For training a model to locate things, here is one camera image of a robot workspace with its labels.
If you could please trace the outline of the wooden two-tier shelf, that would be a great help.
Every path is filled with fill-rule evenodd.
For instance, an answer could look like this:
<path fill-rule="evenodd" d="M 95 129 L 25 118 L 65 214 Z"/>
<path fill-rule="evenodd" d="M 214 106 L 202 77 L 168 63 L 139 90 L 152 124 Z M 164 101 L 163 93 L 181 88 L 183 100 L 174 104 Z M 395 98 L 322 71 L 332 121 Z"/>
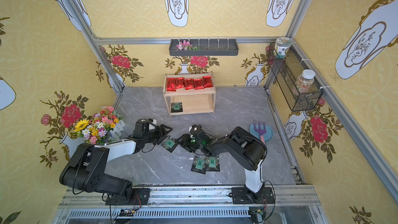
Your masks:
<path fill-rule="evenodd" d="M 199 79 L 202 78 L 203 76 L 210 76 L 213 87 L 198 89 L 198 90 L 196 89 L 185 90 L 184 88 L 180 88 L 177 89 L 176 91 L 167 91 L 167 79 L 169 78 L 184 77 L 186 79 Z M 181 76 L 166 74 L 164 77 L 163 96 L 170 116 L 214 113 L 216 88 L 215 88 L 213 72 L 204 73 L 204 74 L 185 74 Z M 173 103 L 181 103 L 182 111 L 173 112 L 172 111 Z"/>

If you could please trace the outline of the red tea bag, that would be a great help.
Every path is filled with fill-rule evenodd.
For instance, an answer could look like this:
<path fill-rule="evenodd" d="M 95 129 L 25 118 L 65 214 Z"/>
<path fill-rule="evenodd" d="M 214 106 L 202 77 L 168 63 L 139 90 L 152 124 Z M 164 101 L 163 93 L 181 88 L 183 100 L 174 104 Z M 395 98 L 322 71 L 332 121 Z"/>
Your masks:
<path fill-rule="evenodd" d="M 170 92 L 176 91 L 176 78 L 167 78 L 166 79 L 166 90 Z"/>
<path fill-rule="evenodd" d="M 195 90 L 204 89 L 203 78 L 194 79 L 193 82 L 194 82 L 194 88 L 195 88 Z"/>
<path fill-rule="evenodd" d="M 202 80 L 203 80 L 204 88 L 212 88 L 213 87 L 213 82 L 212 82 L 212 76 L 211 75 L 203 76 Z"/>
<path fill-rule="evenodd" d="M 194 79 L 193 78 L 187 78 L 184 80 L 184 87 L 186 90 L 191 90 L 195 88 L 194 85 Z"/>
<path fill-rule="evenodd" d="M 185 78 L 184 77 L 176 78 L 175 85 L 176 85 L 176 89 L 185 88 Z"/>

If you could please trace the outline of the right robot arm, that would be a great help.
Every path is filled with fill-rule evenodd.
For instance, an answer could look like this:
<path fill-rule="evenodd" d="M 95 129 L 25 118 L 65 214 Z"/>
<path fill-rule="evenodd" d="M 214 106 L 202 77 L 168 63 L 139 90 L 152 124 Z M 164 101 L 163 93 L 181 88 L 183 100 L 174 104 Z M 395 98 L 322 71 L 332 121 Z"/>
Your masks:
<path fill-rule="evenodd" d="M 245 186 L 253 194 L 263 188 L 261 167 L 267 155 L 267 147 L 245 129 L 236 127 L 229 134 L 217 138 L 206 133 L 201 125 L 193 125 L 189 133 L 182 135 L 177 143 L 186 151 L 194 153 L 198 149 L 206 157 L 216 157 L 229 153 L 245 169 Z"/>

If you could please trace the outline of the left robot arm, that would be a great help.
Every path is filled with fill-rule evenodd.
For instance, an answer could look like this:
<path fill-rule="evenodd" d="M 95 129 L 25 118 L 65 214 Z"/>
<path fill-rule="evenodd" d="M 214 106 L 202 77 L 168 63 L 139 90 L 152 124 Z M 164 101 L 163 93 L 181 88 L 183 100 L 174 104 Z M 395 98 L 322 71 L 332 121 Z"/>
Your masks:
<path fill-rule="evenodd" d="M 107 162 L 140 152 L 146 144 L 160 145 L 173 128 L 156 125 L 153 119 L 139 119 L 133 134 L 107 145 L 82 143 L 62 171 L 59 182 L 83 192 L 99 192 L 130 201 L 132 182 L 105 173 Z"/>

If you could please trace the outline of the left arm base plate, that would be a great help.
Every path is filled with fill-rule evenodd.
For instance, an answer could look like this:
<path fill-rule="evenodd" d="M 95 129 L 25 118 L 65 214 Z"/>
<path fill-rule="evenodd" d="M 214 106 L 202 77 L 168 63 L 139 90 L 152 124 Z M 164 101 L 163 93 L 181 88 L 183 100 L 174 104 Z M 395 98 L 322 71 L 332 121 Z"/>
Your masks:
<path fill-rule="evenodd" d="M 147 205 L 150 196 L 149 188 L 128 188 L 121 196 L 107 196 L 106 205 Z"/>

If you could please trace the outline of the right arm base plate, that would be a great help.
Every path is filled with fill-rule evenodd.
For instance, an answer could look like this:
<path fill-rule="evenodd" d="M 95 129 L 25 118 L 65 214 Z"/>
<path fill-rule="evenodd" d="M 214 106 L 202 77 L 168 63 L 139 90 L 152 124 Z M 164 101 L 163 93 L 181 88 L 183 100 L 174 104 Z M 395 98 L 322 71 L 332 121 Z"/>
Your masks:
<path fill-rule="evenodd" d="M 253 193 L 247 187 L 231 188 L 229 197 L 233 204 L 274 204 L 275 194 L 272 187 L 262 187 L 259 192 Z"/>

